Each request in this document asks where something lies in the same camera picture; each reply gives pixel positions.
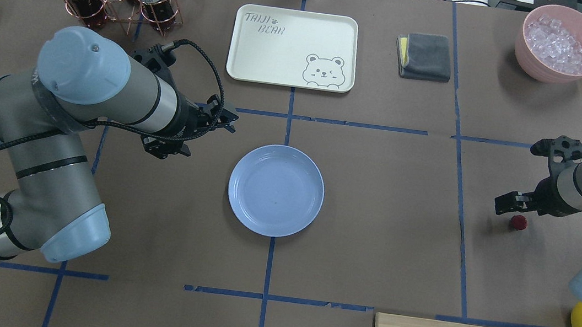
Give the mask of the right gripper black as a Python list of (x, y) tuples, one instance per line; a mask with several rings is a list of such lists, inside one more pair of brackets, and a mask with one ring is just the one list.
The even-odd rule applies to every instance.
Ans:
[(495, 197), (496, 215), (511, 212), (536, 211), (538, 215), (562, 217), (564, 202), (557, 191), (557, 183), (552, 177), (542, 179), (534, 191), (524, 194), (509, 192)]

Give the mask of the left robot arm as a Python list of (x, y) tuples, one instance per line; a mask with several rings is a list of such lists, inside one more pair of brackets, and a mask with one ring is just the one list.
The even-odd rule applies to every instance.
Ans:
[(238, 116), (223, 89), (199, 107), (176, 88), (172, 52), (188, 42), (131, 56), (94, 30), (70, 26), (44, 43), (34, 68), (0, 77), (0, 151), (19, 184), (0, 195), (0, 262), (35, 249), (63, 262), (111, 238), (82, 131), (130, 131), (158, 159), (188, 156), (185, 141), (209, 131), (235, 131)]

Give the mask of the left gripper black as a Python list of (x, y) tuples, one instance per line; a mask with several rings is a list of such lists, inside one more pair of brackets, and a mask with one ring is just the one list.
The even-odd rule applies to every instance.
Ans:
[(225, 108), (222, 96), (211, 95), (204, 107), (192, 103), (181, 93), (177, 94), (177, 99), (173, 142), (194, 140), (218, 128), (235, 133), (234, 123), (239, 116), (234, 109)]

